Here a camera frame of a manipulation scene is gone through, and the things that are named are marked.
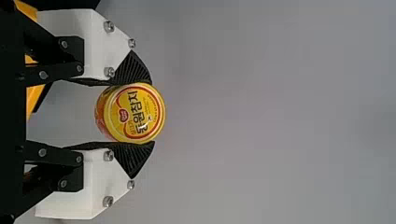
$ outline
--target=red logo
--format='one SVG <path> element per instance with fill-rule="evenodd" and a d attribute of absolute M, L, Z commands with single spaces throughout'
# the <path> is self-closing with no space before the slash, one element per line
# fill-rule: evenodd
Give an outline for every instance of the red logo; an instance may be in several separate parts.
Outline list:
<path fill-rule="evenodd" d="M 120 114 L 120 121 L 122 123 L 126 122 L 129 118 L 129 114 L 128 111 L 126 109 L 120 109 L 119 110 L 119 114 Z"/>

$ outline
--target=yellow can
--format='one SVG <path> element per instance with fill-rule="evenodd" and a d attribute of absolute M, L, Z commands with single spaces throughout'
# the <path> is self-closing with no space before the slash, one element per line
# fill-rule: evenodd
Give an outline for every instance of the yellow can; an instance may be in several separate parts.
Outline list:
<path fill-rule="evenodd" d="M 95 119 L 101 133 L 119 142 L 145 144 L 163 129 L 165 104 L 146 83 L 109 87 L 96 103 Z"/>

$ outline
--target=yellow component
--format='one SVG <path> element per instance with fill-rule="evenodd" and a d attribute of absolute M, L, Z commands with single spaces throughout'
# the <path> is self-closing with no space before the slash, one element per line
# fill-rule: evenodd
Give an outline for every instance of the yellow component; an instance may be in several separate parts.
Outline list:
<path fill-rule="evenodd" d="M 161 132 L 165 104 L 160 93 L 146 83 L 110 87 L 98 99 L 95 118 L 108 138 L 145 144 Z"/>
<path fill-rule="evenodd" d="M 27 17 L 29 17 L 32 21 L 37 21 L 37 9 L 31 7 L 23 2 L 18 0 L 15 1 L 17 8 Z M 29 56 L 25 55 L 26 63 L 35 63 Z M 30 118 L 33 109 L 35 108 L 35 104 L 37 103 L 38 98 L 40 97 L 41 92 L 44 90 L 45 85 L 30 87 L 27 89 L 26 93 L 26 120 Z"/>

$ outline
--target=screw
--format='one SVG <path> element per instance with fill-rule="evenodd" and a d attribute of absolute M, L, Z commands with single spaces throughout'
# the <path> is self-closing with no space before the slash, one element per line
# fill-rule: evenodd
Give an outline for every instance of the screw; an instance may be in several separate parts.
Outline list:
<path fill-rule="evenodd" d="M 69 47 L 69 45 L 67 44 L 67 42 L 64 41 L 64 40 L 61 42 L 61 45 L 62 45 L 62 48 L 64 48 L 64 49 L 67 49 L 67 48 Z"/>
<path fill-rule="evenodd" d="M 78 162 L 78 163 L 82 162 L 82 157 L 78 156 L 78 157 L 76 158 L 76 162 Z"/>
<path fill-rule="evenodd" d="M 61 187 L 61 189 L 66 188 L 67 186 L 67 180 L 61 180 L 61 182 L 59 182 L 59 187 Z"/>
<path fill-rule="evenodd" d="M 104 161 L 113 161 L 114 160 L 114 152 L 112 150 L 109 150 L 105 152 L 103 156 Z"/>
<path fill-rule="evenodd" d="M 134 180 L 128 181 L 127 188 L 128 189 L 134 189 Z"/>
<path fill-rule="evenodd" d="M 128 46 L 129 46 L 130 49 L 134 49 L 136 47 L 136 40 L 129 39 L 128 40 Z"/>
<path fill-rule="evenodd" d="M 106 77 L 114 77 L 116 75 L 116 70 L 112 67 L 105 68 L 105 76 Z"/>
<path fill-rule="evenodd" d="M 105 21 L 103 26 L 105 27 L 106 33 L 113 33 L 115 30 L 114 23 L 112 21 Z"/>
<path fill-rule="evenodd" d="M 40 78 L 43 79 L 43 80 L 49 78 L 49 75 L 47 74 L 46 71 L 41 71 L 41 72 L 38 73 L 38 75 L 39 75 Z"/>
<path fill-rule="evenodd" d="M 111 207 L 111 205 L 113 205 L 114 203 L 114 198 L 111 196 L 106 196 L 103 199 L 103 207 Z"/>
<path fill-rule="evenodd" d="M 80 72 L 80 73 L 83 71 L 83 68 L 82 68 L 81 65 L 77 65 L 77 71 Z"/>
<path fill-rule="evenodd" d="M 39 157 L 47 156 L 47 150 L 45 148 L 41 148 L 40 150 L 38 150 L 38 156 Z"/>

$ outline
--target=white 3d-printed bracket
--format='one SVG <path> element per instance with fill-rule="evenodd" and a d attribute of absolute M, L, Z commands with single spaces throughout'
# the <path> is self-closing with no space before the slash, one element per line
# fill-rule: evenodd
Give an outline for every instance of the white 3d-printed bracket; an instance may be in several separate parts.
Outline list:
<path fill-rule="evenodd" d="M 77 35 L 84 39 L 84 74 L 78 78 L 109 80 L 105 68 L 117 70 L 131 50 L 130 37 L 117 26 L 107 32 L 107 19 L 92 9 L 38 11 L 37 20 L 55 36 Z"/>
<path fill-rule="evenodd" d="M 106 159 L 108 149 L 80 152 L 84 155 L 84 189 L 51 193 L 36 205 L 36 217 L 92 219 L 107 209 L 106 197 L 112 197 L 115 203 L 133 188 L 117 160 Z"/>

